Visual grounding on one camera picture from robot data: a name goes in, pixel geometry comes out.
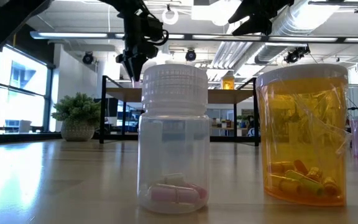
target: ceiling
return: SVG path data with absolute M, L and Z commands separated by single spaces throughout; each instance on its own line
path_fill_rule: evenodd
M 0 4 L 4 4 L 6 0 L 0 0 Z M 224 34 L 229 26 L 216 26 L 212 21 L 200 21 L 191 19 L 191 6 L 193 0 L 181 1 L 181 6 L 172 6 L 179 9 L 179 20 L 174 25 L 164 24 L 164 29 L 171 33 L 197 33 L 197 34 Z M 162 12 L 166 6 L 148 5 L 150 11 L 162 21 Z M 324 24 L 315 29 L 311 35 L 354 35 L 358 36 L 358 14 L 353 13 L 356 7 L 341 7 L 336 11 Z M 216 11 L 214 17 L 221 17 L 225 10 Z M 55 31 L 55 32 L 123 32 L 122 19 L 117 18 L 117 11 L 104 3 L 85 3 L 76 0 L 55 0 L 52 5 L 43 13 L 33 17 L 28 21 L 28 25 L 39 31 Z M 185 53 L 187 49 L 195 49 L 197 60 L 210 61 L 214 58 L 218 51 L 220 42 L 205 41 L 183 41 L 169 40 L 169 51 L 174 51 L 171 60 L 176 63 L 186 63 Z M 115 52 L 121 52 L 124 48 L 121 40 L 71 40 L 69 46 L 72 52 L 82 57 L 83 51 L 78 46 L 96 46 L 113 45 Z M 342 63 L 346 60 L 358 60 L 358 44 L 310 44 L 311 55 L 299 60 L 297 64 L 303 63 Z M 108 52 L 96 50 L 95 56 L 100 60 L 104 60 Z M 287 66 L 283 62 L 283 56 L 277 57 L 273 65 L 267 66 L 261 72 L 267 72 Z

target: ceiling duct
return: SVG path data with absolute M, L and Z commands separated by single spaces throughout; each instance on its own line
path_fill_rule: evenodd
M 309 5 L 308 2 L 309 0 L 295 0 L 294 5 L 280 12 L 273 22 L 271 35 L 309 35 L 339 8 L 339 6 Z M 268 64 L 286 48 L 286 46 L 253 43 L 247 53 L 236 61 L 234 71 L 237 73 L 245 63 Z

